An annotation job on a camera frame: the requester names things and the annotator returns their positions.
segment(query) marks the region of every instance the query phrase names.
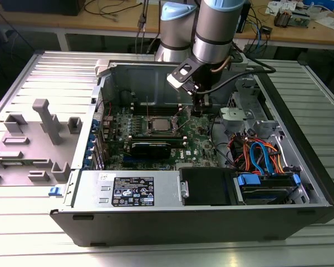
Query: blue clip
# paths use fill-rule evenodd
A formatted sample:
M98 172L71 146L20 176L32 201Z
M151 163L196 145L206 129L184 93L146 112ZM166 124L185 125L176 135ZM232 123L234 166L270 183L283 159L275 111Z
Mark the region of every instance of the blue clip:
M260 185L261 181L257 174L240 174L238 176L239 186L242 185Z
M91 160L89 160L89 159L83 159L83 163L84 163L85 165L90 165Z
M297 186L301 185L301 178L299 178L298 174L293 174L293 179Z
M87 142L87 147L91 149L92 147L94 147L94 144L92 142L88 141Z
M274 170L273 170L272 164L269 162L269 159L268 159L267 148L262 143L260 143L260 142L255 142L250 147L250 158L251 158L252 164L255 166L256 169L258 169L261 172L262 175L265 174L265 172L263 171L263 169L260 166L258 166L257 163L256 163L256 161L255 161L254 148L257 145L259 145L261 147L262 151L263 151L267 171L270 174L273 174Z
M92 133L89 134L88 140L89 141L94 141L95 140L95 135L93 135Z
M93 127L99 127L99 122L96 119L93 118L91 123Z
M91 150L86 150L85 151L85 156L86 157L89 157L89 156L91 156L93 154L93 151L91 151Z
M60 187L51 187L50 192L48 193L49 196L62 196L61 188Z

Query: psu label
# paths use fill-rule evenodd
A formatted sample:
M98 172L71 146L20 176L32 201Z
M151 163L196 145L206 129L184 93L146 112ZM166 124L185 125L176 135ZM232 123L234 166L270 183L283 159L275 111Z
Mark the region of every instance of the psu label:
M112 191L114 207L154 206L153 177L115 177Z

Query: wooden workbench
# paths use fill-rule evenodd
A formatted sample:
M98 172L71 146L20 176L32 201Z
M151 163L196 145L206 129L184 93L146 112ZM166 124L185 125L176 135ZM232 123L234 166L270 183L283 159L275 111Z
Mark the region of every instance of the wooden workbench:
M101 6L104 4L119 3L117 0L100 0ZM253 0L253 6L257 17L265 26L273 28L270 45L308 47L334 49L334 30L329 29L312 21L308 28L287 27L279 28L273 25L273 16L265 16L264 11L268 0ZM111 7L106 11L117 11L122 8L136 5L134 0L129 0L117 7ZM92 12L98 12L96 3L88 6ZM4 12L0 6L0 11L4 17L16 26L18 30L54 32L57 34L62 50L68 50L65 38L67 33L96 34L106 36L135 36L137 31L137 21L139 20L142 6L125 10L118 13L118 22L102 16L93 15L82 10L78 16L62 16L56 14L34 14L20 12ZM158 32L158 5L151 4L148 9L148 21L146 25L146 37L154 37ZM0 17L0 28L9 29ZM252 41L255 33L251 25L247 24L243 33L237 33L235 38L242 41Z

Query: green circuit board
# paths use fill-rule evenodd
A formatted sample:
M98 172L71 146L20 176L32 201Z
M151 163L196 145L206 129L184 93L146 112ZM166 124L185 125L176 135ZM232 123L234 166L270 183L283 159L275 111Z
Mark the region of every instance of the green circuit board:
M129 144L129 136L134 134L137 137L149 136L148 120L146 116L133 116L126 108L112 110L111 116L114 118L109 125L109 133L105 135L105 140L109 152L109 160L106 162L107 170L176 170L182 166L195 167L216 167L217 156L210 140L207 115L202 117L193 117L189 115L188 110L181 112L178 116L178 126L187 122L179 130L179 136L186 136L186 144L183 148L172 148L168 159L154 160L142 159L126 161L129 156L126 152L126 145ZM155 116L163 120L169 119L168 116ZM146 141L173 142L174 138L169 137L164 140L149 137Z

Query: circuit board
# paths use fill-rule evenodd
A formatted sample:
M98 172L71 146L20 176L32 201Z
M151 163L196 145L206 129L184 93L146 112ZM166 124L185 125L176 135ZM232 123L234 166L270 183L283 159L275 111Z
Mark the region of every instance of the circuit board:
M209 120L207 115L202 117L190 116L186 108L178 116L178 136L169 136L163 139L163 134L171 135L165 123L174 120L168 116L134 116L128 108L112 109L109 117L109 128L105 129L104 136L109 153L105 164L106 170L177 170L180 167L216 167L218 166L216 151L209 140ZM165 132L153 132L154 136L148 141L183 142L183 147L173 147L168 159L134 159L129 160L130 154L126 152L131 135L136 138L148 135L148 121L156 122L159 129Z

